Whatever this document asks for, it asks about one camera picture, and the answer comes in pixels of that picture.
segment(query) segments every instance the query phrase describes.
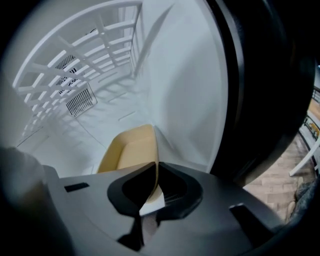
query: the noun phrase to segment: black rectangular slot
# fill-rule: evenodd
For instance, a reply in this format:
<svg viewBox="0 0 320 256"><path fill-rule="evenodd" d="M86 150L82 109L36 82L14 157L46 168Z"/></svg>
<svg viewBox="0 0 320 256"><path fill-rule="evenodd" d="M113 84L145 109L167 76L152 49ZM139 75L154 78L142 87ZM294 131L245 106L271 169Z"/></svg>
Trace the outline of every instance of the black rectangular slot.
<svg viewBox="0 0 320 256"><path fill-rule="evenodd" d="M88 183L82 182L74 185L64 186L65 190L69 193L76 190L81 190L89 187Z"/></svg>

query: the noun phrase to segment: white chair leg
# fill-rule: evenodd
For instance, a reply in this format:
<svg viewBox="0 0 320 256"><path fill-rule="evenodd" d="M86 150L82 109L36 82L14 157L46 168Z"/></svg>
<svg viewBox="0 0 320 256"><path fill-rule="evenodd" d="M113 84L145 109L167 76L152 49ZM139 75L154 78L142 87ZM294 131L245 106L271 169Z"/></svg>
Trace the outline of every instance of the white chair leg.
<svg viewBox="0 0 320 256"><path fill-rule="evenodd" d="M297 171L299 171L307 163L307 161L314 155L314 153L316 152L319 146L320 146L320 136L315 142L315 144L313 145L313 147L310 149L308 154L306 154L306 156L301 160L301 162L293 170L289 172L289 175L290 176L295 175Z"/></svg>

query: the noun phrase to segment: white plastic grid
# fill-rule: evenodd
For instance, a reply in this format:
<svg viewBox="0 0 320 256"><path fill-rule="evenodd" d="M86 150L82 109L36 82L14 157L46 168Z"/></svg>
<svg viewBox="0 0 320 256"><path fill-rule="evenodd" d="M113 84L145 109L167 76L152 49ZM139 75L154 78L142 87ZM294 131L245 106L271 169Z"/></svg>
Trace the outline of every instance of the white plastic grid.
<svg viewBox="0 0 320 256"><path fill-rule="evenodd" d="M130 62L141 4L141 0L112 0L94 5L67 18L38 42L21 65L12 85L34 112L25 126L21 140L38 130L62 102L73 97L86 83ZM131 7L135 7L132 19L105 25L103 12L110 8L123 11ZM70 43L63 31L67 31L69 27L70 30L74 29L71 25L74 26L81 20L91 23L94 29ZM123 37L109 38L110 33L114 35L115 31L126 29L131 29L130 35L120 33ZM48 60L53 46L58 49L58 53ZM41 56L44 56L42 59L47 59L45 64L37 62ZM64 68L58 67L65 59ZM74 72L75 66L81 68Z"/></svg>

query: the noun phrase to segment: air vent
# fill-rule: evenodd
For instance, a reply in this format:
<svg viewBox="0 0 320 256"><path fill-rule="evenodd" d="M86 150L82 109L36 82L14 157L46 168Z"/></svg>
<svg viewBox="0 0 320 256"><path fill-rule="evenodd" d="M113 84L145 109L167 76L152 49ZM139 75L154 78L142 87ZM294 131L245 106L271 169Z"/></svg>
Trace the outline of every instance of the air vent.
<svg viewBox="0 0 320 256"><path fill-rule="evenodd" d="M58 70L63 70L72 60L74 60L76 57L74 57L73 55L69 55L68 57L64 58L57 66L55 66L56 69ZM81 67L74 67L72 68L69 72L70 73L76 73L78 69L80 69ZM56 82L56 86L60 86L64 81L66 81L68 78L66 76L62 77L59 79L58 82ZM69 84L67 86L72 85L75 81L77 81L78 79L73 79L72 81L69 82ZM59 94L62 94L65 90L61 90L59 91Z"/></svg>
<svg viewBox="0 0 320 256"><path fill-rule="evenodd" d="M95 104L97 104L96 97L92 91L86 88L69 100L66 107L70 114L76 118Z"/></svg>

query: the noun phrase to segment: vent grille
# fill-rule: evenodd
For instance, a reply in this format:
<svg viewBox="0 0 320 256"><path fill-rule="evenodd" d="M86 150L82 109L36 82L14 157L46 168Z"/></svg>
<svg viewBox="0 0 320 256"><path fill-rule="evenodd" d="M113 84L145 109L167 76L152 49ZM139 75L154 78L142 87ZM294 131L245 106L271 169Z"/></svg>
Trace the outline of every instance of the vent grille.
<svg viewBox="0 0 320 256"><path fill-rule="evenodd" d="M88 88L86 88L69 100L66 107L72 116L77 117L95 104L97 104L97 99L90 93Z"/></svg>
<svg viewBox="0 0 320 256"><path fill-rule="evenodd" d="M75 57L73 55L69 55L68 57L64 58L63 61L61 61L57 66L55 66L55 68L58 70L62 70L67 66L67 64L70 61L72 61L74 59L75 59Z"/></svg>
<svg viewBox="0 0 320 256"><path fill-rule="evenodd" d="M73 55L69 55L68 57L66 57L65 59L63 59L57 66L55 66L56 69L58 70L63 70L72 60L74 60L76 57L74 57ZM70 71L70 73L76 73L77 69L72 68ZM56 86L60 86L64 81L66 81L68 78L62 77L59 79L58 82L56 82ZM70 83L67 86L72 85L75 81L77 81L78 79L73 79L72 81L70 81Z"/></svg>

